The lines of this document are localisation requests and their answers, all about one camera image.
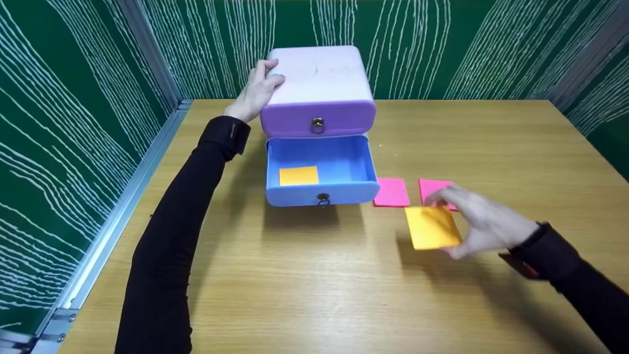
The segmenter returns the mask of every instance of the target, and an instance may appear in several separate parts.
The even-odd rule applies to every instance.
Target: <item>black sleeve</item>
[[[187,287],[201,224],[225,163],[242,152],[233,138],[250,127],[236,118],[212,119],[172,181],[142,238],[126,286],[116,354],[192,351]]]
[[[549,224],[517,248],[518,259],[548,279],[612,353],[629,353],[629,296],[599,273]]]

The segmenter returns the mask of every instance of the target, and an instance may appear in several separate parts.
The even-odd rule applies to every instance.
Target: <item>plastic drawer cabinet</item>
[[[267,201],[276,207],[364,203],[380,189],[366,132],[376,104],[358,49],[351,45],[274,49],[270,74],[286,82],[262,110],[267,141]],[[304,183],[282,182],[311,168]]]

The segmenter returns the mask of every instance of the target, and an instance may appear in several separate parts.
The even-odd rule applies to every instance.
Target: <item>sticky note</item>
[[[279,185],[318,185],[319,173],[316,166],[279,169]]]
[[[438,249],[461,243],[461,235],[447,207],[405,208],[415,249]]]
[[[374,199],[375,207],[407,207],[411,205],[403,179],[378,178],[378,184],[380,184],[380,190]]]
[[[444,189],[445,187],[454,183],[452,181],[424,180],[423,178],[420,178],[419,182],[420,182],[421,203],[423,205],[426,205],[427,196],[431,195],[432,193],[435,193],[436,191],[440,189]],[[455,207],[452,204],[448,204],[448,208],[450,210],[457,209],[457,207]]]

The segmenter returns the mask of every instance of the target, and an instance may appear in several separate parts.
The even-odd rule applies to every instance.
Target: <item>metal ring pull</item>
[[[319,202],[317,205],[320,207],[325,207],[326,205],[330,205],[330,195],[327,193],[320,193],[316,196]]]
[[[312,125],[310,126],[310,131],[315,134],[321,134],[325,131],[325,126],[323,125],[323,118],[316,117],[312,121]]]

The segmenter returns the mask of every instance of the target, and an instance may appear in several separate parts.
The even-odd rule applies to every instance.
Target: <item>purple drawer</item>
[[[352,45],[279,48],[270,74],[283,74],[260,113],[269,137],[330,137],[363,134],[374,124],[376,104],[358,49]]]

